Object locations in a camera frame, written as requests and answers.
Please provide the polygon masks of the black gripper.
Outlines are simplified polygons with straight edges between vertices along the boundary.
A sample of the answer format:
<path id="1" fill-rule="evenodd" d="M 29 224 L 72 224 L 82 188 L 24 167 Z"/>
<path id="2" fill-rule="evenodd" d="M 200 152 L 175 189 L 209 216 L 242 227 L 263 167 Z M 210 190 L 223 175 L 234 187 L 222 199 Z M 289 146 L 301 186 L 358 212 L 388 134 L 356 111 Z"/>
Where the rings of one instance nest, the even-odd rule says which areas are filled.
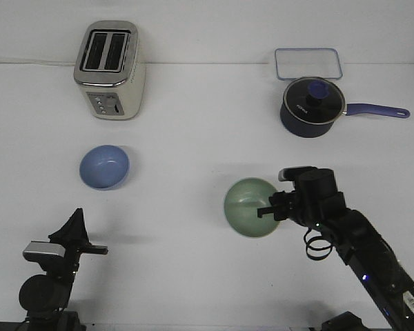
<path id="1" fill-rule="evenodd" d="M 276 221 L 290 219 L 302 226 L 315 226 L 345 213 L 344 195 L 331 169 L 316 168 L 291 182 L 294 190 L 274 193 L 268 198 L 270 207 L 257 209 L 258 218 L 272 214 Z"/>
<path id="2" fill-rule="evenodd" d="M 79 239 L 85 243 L 84 245 L 68 245 L 65 248 L 64 258 L 48 258 L 37 262 L 42 270 L 57 276 L 74 274 L 79 269 L 79 260 L 82 254 L 108 254 L 107 246 L 90 244 L 82 208 L 77 208 L 69 220 L 59 230 L 49 234 L 48 238 L 50 242 L 55 243 L 65 243 Z"/>

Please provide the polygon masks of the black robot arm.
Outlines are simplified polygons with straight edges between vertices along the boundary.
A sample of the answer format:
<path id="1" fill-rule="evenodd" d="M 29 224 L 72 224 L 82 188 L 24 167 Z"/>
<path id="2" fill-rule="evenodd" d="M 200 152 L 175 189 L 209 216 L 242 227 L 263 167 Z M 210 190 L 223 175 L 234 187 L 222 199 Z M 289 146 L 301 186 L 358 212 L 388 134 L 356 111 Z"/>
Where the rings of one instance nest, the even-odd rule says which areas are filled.
<path id="1" fill-rule="evenodd" d="M 23 250 L 26 261 L 39 264 L 44 274 L 27 279 L 19 302 L 27 312 L 28 330 L 86 330 L 76 311 L 67 311 L 82 254 L 106 255 L 104 245 L 91 244 L 83 209 L 77 208 L 47 241 L 31 241 Z"/>
<path id="2" fill-rule="evenodd" d="M 414 281 L 390 245 L 359 211 L 346 206 L 328 168 L 284 168 L 280 181 L 293 183 L 292 192 L 276 192 L 258 217 L 272 214 L 274 220 L 290 219 L 309 232 L 304 237 L 306 255 L 325 259 L 333 250 L 351 268 L 393 330 L 414 330 Z"/>

